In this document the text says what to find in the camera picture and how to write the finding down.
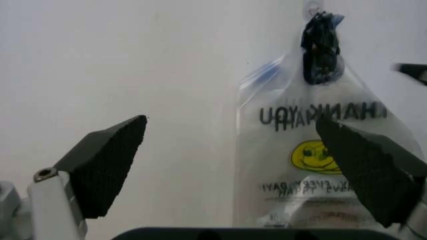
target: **clear plastic bag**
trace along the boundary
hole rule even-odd
[[[315,129],[331,116],[389,137],[422,158],[404,124],[338,56],[332,82],[310,85],[303,50],[270,62],[240,83],[234,223],[241,227],[382,229],[360,204]]]

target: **screw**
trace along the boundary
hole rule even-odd
[[[38,183],[38,182],[41,182],[43,180],[50,179],[51,177],[54,177],[56,175],[58,175],[58,170],[56,168],[47,167],[47,168],[43,168],[40,171],[36,172],[34,174],[33,179],[34,179],[35,183]]]

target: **white wall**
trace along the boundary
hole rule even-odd
[[[346,15],[342,55],[426,146],[427,88],[389,69],[427,63],[427,1],[326,9]],[[24,195],[86,133],[146,114],[125,186],[88,239],[229,226],[237,82],[289,50],[302,23],[297,0],[0,1],[0,179]]]

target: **smiley face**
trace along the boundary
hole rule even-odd
[[[290,161],[299,169],[320,174],[341,174],[340,167],[321,140],[305,141],[298,145],[292,152]]]

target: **textured rubber pad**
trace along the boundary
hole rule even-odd
[[[321,117],[316,130],[359,201],[384,227],[404,223],[421,186],[394,164],[393,156],[343,124]]]
[[[147,118],[140,115],[91,132],[55,164],[69,173],[84,218],[107,214],[143,141],[146,124]]]

